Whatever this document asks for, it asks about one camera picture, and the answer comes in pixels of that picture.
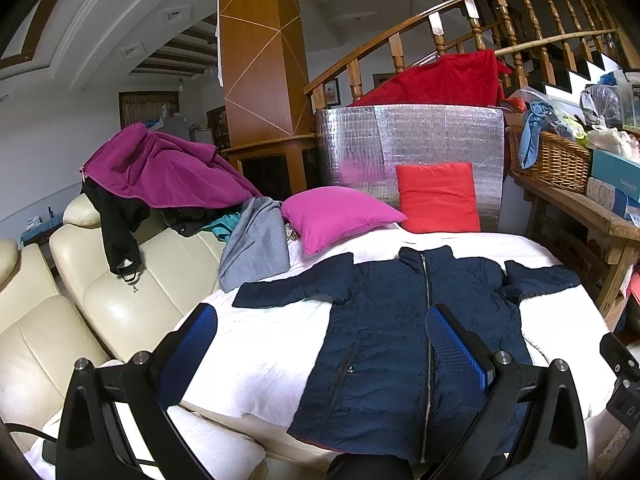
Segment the red pillow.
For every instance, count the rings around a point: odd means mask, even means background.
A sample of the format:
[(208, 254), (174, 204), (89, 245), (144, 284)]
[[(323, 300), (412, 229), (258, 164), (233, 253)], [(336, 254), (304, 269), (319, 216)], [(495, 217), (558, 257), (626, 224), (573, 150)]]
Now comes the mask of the red pillow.
[(396, 167), (401, 226), (414, 234), (477, 233), (473, 167), (469, 162)]

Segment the blue cloth in basket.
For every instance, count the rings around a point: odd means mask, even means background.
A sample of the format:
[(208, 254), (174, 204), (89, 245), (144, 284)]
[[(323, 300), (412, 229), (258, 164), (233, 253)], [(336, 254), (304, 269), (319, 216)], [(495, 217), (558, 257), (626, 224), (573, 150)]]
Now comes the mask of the blue cloth in basket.
[(522, 169), (528, 169), (536, 162), (541, 131), (555, 133), (566, 140), (574, 139), (572, 130), (553, 106), (542, 101), (531, 102), (525, 114), (524, 128), (518, 148), (518, 161)]

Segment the black garment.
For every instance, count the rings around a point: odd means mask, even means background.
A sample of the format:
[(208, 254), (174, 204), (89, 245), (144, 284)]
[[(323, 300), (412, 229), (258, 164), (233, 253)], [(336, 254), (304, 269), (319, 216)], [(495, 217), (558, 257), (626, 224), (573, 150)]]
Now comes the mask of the black garment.
[(134, 232), (149, 218), (150, 207), (138, 198), (119, 197), (90, 178), (82, 182), (82, 192), (100, 215), (103, 247), (110, 271), (132, 284), (142, 269)]

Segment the silver foil insulation panel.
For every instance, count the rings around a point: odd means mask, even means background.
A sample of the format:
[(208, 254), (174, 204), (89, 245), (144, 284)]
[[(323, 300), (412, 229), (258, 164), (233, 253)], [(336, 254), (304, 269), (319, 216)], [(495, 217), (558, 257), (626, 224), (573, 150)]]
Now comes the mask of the silver foil insulation panel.
[(396, 168), (469, 162), (484, 231), (498, 229), (504, 169), (503, 112), (495, 107), (397, 104), (316, 113), (326, 185), (399, 205)]

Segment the cream leather sofa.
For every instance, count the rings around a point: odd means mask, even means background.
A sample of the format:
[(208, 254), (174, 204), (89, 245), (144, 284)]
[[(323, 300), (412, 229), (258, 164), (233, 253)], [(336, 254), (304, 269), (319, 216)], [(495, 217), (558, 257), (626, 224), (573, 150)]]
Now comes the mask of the cream leather sofa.
[[(42, 437), (12, 438), (43, 479), (55, 468), (42, 456), (58, 433), (73, 364), (88, 358), (112, 361), (58, 288), (41, 249), (1, 242), (1, 418), (40, 430)], [(262, 479), (266, 452), (255, 441), (192, 412), (172, 406), (171, 421), (198, 460), (216, 479)]]

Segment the grey garment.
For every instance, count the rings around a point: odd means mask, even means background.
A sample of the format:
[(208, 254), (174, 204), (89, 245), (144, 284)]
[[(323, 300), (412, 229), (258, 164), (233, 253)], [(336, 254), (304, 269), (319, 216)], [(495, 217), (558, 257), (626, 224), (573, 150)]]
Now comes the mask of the grey garment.
[(219, 288), (231, 292), (244, 283), (288, 270), (290, 255), (281, 203), (266, 196), (247, 200), (220, 257)]

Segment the wooden pillar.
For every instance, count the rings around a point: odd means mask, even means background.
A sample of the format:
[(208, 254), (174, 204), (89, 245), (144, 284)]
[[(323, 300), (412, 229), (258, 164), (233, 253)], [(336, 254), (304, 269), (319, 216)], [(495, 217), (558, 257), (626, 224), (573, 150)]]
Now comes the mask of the wooden pillar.
[(227, 156), (262, 194), (306, 190), (314, 147), (298, 0), (219, 0), (218, 48), (230, 148)]

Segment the teal garment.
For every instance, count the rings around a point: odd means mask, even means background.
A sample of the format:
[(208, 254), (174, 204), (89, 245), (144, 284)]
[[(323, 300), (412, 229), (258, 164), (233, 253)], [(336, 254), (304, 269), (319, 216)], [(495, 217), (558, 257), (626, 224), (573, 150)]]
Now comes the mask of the teal garment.
[(206, 226), (203, 226), (201, 228), (201, 231), (212, 233), (217, 240), (227, 243), (232, 235), (233, 230), (238, 225), (240, 218), (241, 214), (239, 212), (224, 214), (218, 219), (209, 222), (209, 224), (206, 224)]

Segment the navy blue puffer jacket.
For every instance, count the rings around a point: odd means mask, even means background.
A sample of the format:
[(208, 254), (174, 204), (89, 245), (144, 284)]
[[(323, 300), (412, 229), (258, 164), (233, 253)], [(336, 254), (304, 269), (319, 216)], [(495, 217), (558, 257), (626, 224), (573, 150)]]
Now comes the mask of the navy blue puffer jacket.
[(458, 258), (446, 246), (405, 247), (386, 261), (341, 254), (294, 278), (247, 283), (234, 303), (261, 309), (331, 300), (326, 336), (288, 433), (319, 448), (417, 464), (443, 458), (477, 412), (427, 338), (430, 307), (443, 304), (490, 350), (525, 364), (522, 301), (578, 283), (564, 266), (531, 269)]

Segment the wicker basket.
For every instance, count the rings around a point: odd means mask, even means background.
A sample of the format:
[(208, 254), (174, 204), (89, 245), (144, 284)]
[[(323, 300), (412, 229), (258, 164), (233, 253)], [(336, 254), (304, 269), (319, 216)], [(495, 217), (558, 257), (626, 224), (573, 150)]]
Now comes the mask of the wicker basket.
[(556, 133), (541, 131), (537, 160), (530, 168), (523, 169), (518, 160), (522, 133), (522, 128), (506, 129), (512, 177), (536, 180), (552, 188), (585, 194), (591, 171), (592, 151), (563, 139)]

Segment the magenta fleece garment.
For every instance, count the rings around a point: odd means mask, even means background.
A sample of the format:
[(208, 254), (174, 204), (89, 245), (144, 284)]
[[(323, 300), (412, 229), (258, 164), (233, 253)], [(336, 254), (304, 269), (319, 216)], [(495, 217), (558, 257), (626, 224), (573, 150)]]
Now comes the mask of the magenta fleece garment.
[(86, 180), (154, 209), (224, 209), (260, 192), (212, 144), (153, 131), (141, 122), (116, 133), (81, 167)]

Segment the red fleece blanket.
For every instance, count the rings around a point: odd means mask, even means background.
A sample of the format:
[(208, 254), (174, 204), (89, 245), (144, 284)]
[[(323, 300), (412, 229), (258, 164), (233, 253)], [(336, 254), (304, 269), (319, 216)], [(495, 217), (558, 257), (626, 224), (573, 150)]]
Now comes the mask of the red fleece blanket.
[(437, 104), (495, 106), (504, 98), (500, 82), (510, 68), (493, 50), (446, 54), (412, 66), (350, 104), (355, 106)]

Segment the white pink fleece blanket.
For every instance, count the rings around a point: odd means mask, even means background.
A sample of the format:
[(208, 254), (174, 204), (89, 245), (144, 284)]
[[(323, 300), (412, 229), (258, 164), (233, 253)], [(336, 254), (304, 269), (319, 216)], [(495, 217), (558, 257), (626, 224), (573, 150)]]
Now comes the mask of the white pink fleece blanket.
[[(528, 268), (554, 266), (548, 249), (528, 238), (500, 233), (412, 234), (386, 226), (343, 240), (308, 256), (301, 242), (288, 246), (288, 276), (350, 252), (356, 263), (390, 260), (399, 249), (451, 248), (457, 258), (483, 257), (504, 266), (513, 260)], [(288, 426), (297, 410), (329, 323), (330, 306), (319, 299), (285, 307), (233, 307), (234, 292), (217, 290), (206, 298), (218, 316), (217, 333), (194, 375), (183, 402), (202, 413), (241, 418), (253, 415)], [(577, 286), (520, 305), (526, 348), (536, 365), (567, 362), (576, 385), (582, 416), (599, 415), (614, 389), (615, 375), (600, 355), (608, 331), (588, 292)]]

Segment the teal cardboard box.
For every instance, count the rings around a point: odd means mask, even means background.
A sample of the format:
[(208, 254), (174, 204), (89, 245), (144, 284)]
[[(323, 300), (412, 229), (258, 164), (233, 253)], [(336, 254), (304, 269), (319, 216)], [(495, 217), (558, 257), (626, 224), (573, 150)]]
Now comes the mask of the teal cardboard box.
[(614, 185), (638, 202), (640, 196), (640, 165), (613, 153), (594, 150), (592, 152), (591, 175), (605, 183)]

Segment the magenta pillow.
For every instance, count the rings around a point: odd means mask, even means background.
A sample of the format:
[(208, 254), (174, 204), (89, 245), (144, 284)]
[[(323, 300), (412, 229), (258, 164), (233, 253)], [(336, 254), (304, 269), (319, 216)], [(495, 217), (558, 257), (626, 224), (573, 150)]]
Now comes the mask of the magenta pillow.
[(302, 238), (306, 256), (322, 252), (343, 238), (407, 220), (405, 214), (382, 200), (344, 186), (297, 193), (282, 204), (281, 211)]

